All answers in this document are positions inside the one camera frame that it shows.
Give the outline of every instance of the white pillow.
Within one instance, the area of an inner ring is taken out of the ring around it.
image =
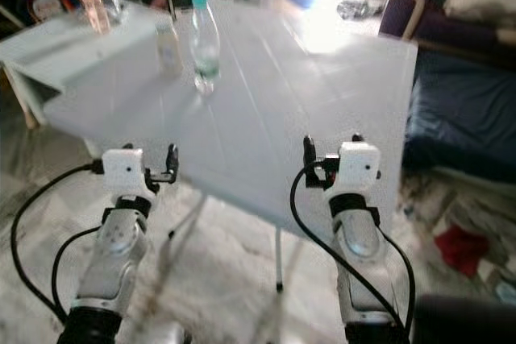
[[[516,0],[446,0],[443,8],[450,18],[516,27]]]

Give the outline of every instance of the white table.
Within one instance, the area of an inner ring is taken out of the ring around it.
[[[155,21],[168,17],[133,2],[123,0],[123,4],[127,21],[113,25],[108,35],[96,34],[84,15],[72,13],[23,30],[0,43],[0,65],[26,113],[31,111],[38,122],[45,124],[38,93],[41,84],[63,93],[68,79],[149,37],[155,30]]]
[[[44,107],[51,125],[100,148],[131,142],[152,168],[177,143],[184,178],[294,233],[289,189],[302,166],[302,139],[320,154],[360,132],[381,150],[372,190],[383,227],[394,210],[417,48],[386,38],[347,35],[339,24],[287,21],[266,10],[211,2],[221,35],[215,92],[194,88],[189,18],[180,16],[185,70],[171,80],[156,60],[153,35],[64,80]],[[319,190],[301,189],[298,208],[331,239]]]

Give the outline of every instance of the red cloth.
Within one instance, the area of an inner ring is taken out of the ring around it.
[[[434,241],[444,262],[468,277],[476,274],[479,261],[489,250],[486,237],[470,234],[457,225],[435,237]]]

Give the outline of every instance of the black cable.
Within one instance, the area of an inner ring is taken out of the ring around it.
[[[290,210],[292,211],[292,216],[295,219],[296,223],[301,227],[301,230],[305,232],[315,243],[317,243],[326,253],[331,255],[337,263],[339,263],[344,269],[349,271],[349,273],[354,276],[366,289],[368,289],[371,294],[382,304],[382,306],[387,310],[387,312],[393,317],[394,322],[400,329],[404,329],[404,325],[402,323],[401,318],[394,310],[393,306],[378,292],[374,286],[371,285],[369,281],[367,281],[353,266],[351,266],[340,254],[338,254],[335,250],[329,247],[322,239],[320,239],[317,235],[315,235],[303,221],[300,219],[298,215],[298,211],[296,210],[296,189],[298,187],[299,180],[305,175],[308,170],[319,167],[323,165],[322,161],[313,161],[307,164],[305,167],[299,171],[296,177],[293,180],[292,188],[290,189]],[[406,341],[408,342],[409,332],[406,332]]]
[[[390,243],[402,257],[403,263],[406,267],[406,272],[409,275],[409,308],[406,312],[405,329],[407,333],[410,333],[412,319],[414,318],[414,306],[416,303],[416,280],[414,278],[414,270],[412,269],[409,257],[406,256],[405,252],[388,235],[386,235],[380,227],[378,227],[378,230],[384,236],[385,240]]]
[[[28,289],[36,296],[38,297],[41,302],[43,302],[61,321],[63,324],[66,321],[66,314],[63,314],[32,282],[29,280],[27,274],[23,270],[22,262],[19,258],[18,253],[18,241],[17,241],[17,233],[18,233],[18,224],[22,217],[22,215],[25,213],[25,211],[32,205],[32,203],[35,202],[35,200],[41,196],[42,193],[50,189],[54,184],[60,182],[64,178],[80,172],[80,171],[88,171],[92,168],[92,164],[85,164],[80,167],[76,167],[73,169],[70,169],[69,171],[59,175],[55,179],[51,180],[49,183],[47,183],[45,186],[40,188],[34,195],[32,195],[18,210],[18,213],[15,215],[15,219],[13,221],[12,227],[10,228],[10,251],[13,257],[13,261],[15,263],[16,271],[18,272],[19,278],[21,281],[25,284],[25,286],[28,287]]]
[[[64,314],[65,316],[67,316],[67,313],[65,311],[65,308],[63,308],[63,305],[61,304],[61,301],[59,299],[59,293],[57,292],[57,271],[59,270],[59,262],[61,260],[61,256],[65,252],[66,248],[70,245],[70,243],[72,243],[76,239],[79,239],[82,236],[85,236],[85,235],[88,235],[88,234],[92,234],[92,233],[98,231],[98,229],[100,229],[100,226],[94,227],[92,229],[81,231],[80,233],[77,233],[77,234],[71,236],[70,238],[68,238],[66,240],[66,242],[64,242],[61,245],[61,247],[59,248],[59,250],[58,250],[58,252],[56,254],[56,258],[54,259],[54,264],[52,265],[52,280],[51,280],[51,283],[52,283],[52,298],[54,299],[54,303],[56,304],[56,308],[58,308],[60,313]]]

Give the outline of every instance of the blue bottle cap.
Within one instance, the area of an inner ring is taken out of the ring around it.
[[[192,0],[194,8],[206,8],[208,0]]]

